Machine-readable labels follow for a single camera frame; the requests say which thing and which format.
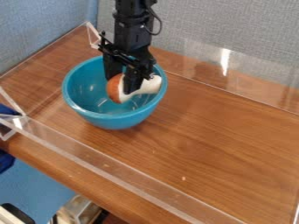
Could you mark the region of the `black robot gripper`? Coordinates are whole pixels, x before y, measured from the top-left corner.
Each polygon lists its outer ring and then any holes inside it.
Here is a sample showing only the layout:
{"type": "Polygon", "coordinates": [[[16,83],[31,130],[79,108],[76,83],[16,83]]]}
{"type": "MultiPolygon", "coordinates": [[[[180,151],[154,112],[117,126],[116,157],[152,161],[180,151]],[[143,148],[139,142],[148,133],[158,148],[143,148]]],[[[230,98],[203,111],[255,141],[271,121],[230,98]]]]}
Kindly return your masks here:
{"type": "Polygon", "coordinates": [[[143,81],[152,78],[155,58],[148,47],[154,36],[154,20],[143,18],[115,21],[115,37],[109,49],[103,52],[105,78],[109,81],[123,72],[124,94],[140,89],[143,81]]]}

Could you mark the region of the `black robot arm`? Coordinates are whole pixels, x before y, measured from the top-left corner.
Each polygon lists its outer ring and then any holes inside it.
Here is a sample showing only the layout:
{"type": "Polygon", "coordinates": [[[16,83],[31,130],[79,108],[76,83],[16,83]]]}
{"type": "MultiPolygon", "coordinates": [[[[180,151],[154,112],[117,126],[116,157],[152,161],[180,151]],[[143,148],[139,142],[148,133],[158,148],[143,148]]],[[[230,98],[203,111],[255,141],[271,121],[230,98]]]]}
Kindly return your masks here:
{"type": "Polygon", "coordinates": [[[116,0],[113,41],[108,41],[104,31],[99,34],[97,49],[103,52],[105,78],[109,81],[124,73],[125,95],[140,89],[155,71],[156,60],[148,50],[155,35],[154,4],[156,0],[116,0]]]}

